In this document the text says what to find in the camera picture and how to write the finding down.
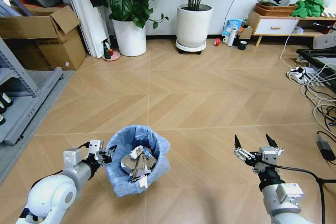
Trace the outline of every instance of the gray shelf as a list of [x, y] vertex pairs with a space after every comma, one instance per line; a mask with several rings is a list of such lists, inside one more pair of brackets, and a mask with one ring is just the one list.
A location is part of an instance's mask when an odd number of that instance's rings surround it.
[[5, 139], [34, 100], [33, 97], [11, 97], [11, 99], [14, 102], [13, 105], [2, 114], [6, 122], [0, 125], [0, 139]]
[[10, 68], [0, 68], [0, 85], [10, 78], [17, 78], [17, 74]]
[[0, 125], [0, 143], [14, 145], [18, 139], [25, 137], [25, 128], [62, 73], [61, 68], [56, 68], [38, 74], [37, 81], [34, 81], [0, 37], [0, 85], [14, 102], [3, 113], [6, 122]]

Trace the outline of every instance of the plant pot saucer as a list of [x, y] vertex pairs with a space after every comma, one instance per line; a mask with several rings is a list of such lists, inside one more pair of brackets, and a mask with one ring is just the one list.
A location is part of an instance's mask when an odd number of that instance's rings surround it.
[[200, 46], [200, 47], [185, 47], [182, 46], [177, 40], [176, 40], [176, 47], [179, 49], [179, 53], [186, 51], [186, 52], [196, 52], [199, 55], [201, 54], [201, 51], [206, 48], [206, 41]]
[[114, 61], [114, 60], [118, 60], [120, 58], [120, 53], [117, 52], [117, 51], [114, 51], [113, 52], [113, 55], [111, 56], [110, 59], [106, 59], [104, 56], [103, 56], [103, 59], [106, 60], [106, 61]]

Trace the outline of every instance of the plastic bag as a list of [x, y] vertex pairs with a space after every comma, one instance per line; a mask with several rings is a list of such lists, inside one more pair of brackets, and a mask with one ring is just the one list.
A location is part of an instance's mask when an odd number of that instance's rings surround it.
[[237, 28], [237, 31], [240, 29], [240, 26], [242, 24], [243, 20], [242, 19], [229, 19], [227, 21], [227, 25], [222, 33], [222, 36], [229, 37], [231, 33], [232, 28]]
[[140, 194], [147, 190], [140, 187], [139, 181], [131, 182], [132, 177], [126, 174], [120, 165], [121, 159], [129, 154], [135, 147], [139, 145], [150, 146], [153, 156], [157, 159], [157, 163], [153, 171], [147, 177], [148, 188], [161, 175], [171, 169], [165, 154], [170, 149], [170, 143], [157, 132], [152, 131], [148, 126], [132, 125], [118, 131], [107, 144], [107, 148], [117, 145], [117, 149], [112, 156], [112, 163], [106, 164], [105, 169], [107, 177], [113, 186], [114, 192], [118, 197], [129, 194]]

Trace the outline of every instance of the green cloth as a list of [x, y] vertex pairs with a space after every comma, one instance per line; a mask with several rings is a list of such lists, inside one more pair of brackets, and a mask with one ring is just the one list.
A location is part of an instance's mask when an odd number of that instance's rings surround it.
[[320, 17], [324, 10], [322, 0], [299, 0], [296, 3], [298, 7], [290, 14], [293, 17]]

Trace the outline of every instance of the green cup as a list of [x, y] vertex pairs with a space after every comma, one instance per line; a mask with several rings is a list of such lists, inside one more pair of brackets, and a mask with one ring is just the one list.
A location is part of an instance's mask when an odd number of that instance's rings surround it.
[[244, 40], [242, 40], [242, 41], [239, 43], [238, 48], [239, 48], [240, 50], [245, 50], [245, 49], [246, 49], [246, 46], [247, 46], [247, 42], [244, 41]]

